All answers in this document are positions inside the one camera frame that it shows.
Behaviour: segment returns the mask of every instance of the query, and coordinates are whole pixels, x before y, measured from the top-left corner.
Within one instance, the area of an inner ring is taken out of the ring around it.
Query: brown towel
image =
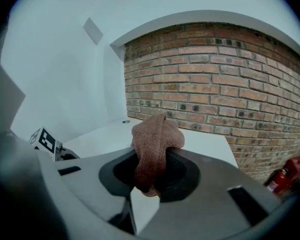
[[[132,128],[132,144],[139,159],[135,186],[146,196],[155,196],[153,184],[166,169],[166,149],[182,148],[185,137],[174,121],[164,114],[152,115]]]

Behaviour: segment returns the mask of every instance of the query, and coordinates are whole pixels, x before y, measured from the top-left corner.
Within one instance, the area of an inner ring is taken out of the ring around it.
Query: white countertop
[[[142,120],[127,118],[130,123],[115,121],[105,127],[98,128],[78,138],[65,142],[63,146],[74,151],[80,158],[93,157],[131,146],[131,130]],[[226,138],[222,135],[181,129],[185,137],[183,149],[217,158],[238,168],[236,159]]]

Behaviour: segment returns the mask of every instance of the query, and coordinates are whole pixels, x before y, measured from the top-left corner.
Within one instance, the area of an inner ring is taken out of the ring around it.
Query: brick wall
[[[264,181],[300,155],[300,57],[258,31],[177,25],[126,44],[128,116],[165,113],[224,135],[241,170]]]

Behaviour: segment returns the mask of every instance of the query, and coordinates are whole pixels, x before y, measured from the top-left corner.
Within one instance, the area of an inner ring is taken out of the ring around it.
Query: white wall
[[[273,36],[300,54],[300,22],[285,0],[96,0],[92,20],[122,45],[155,29],[187,22],[227,22]]]
[[[28,140],[44,125],[65,142],[126,115],[123,81],[111,99],[104,85],[104,59],[122,79],[123,62],[83,29],[94,2],[19,0],[13,8],[1,64],[26,94],[11,127],[18,136]]]

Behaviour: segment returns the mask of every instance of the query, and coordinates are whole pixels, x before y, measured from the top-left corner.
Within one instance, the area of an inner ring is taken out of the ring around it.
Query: red fire extinguisher
[[[286,183],[287,172],[288,172],[287,169],[278,170],[272,176],[272,179],[270,180],[270,183],[266,186],[266,188],[269,191],[276,193],[276,188]]]

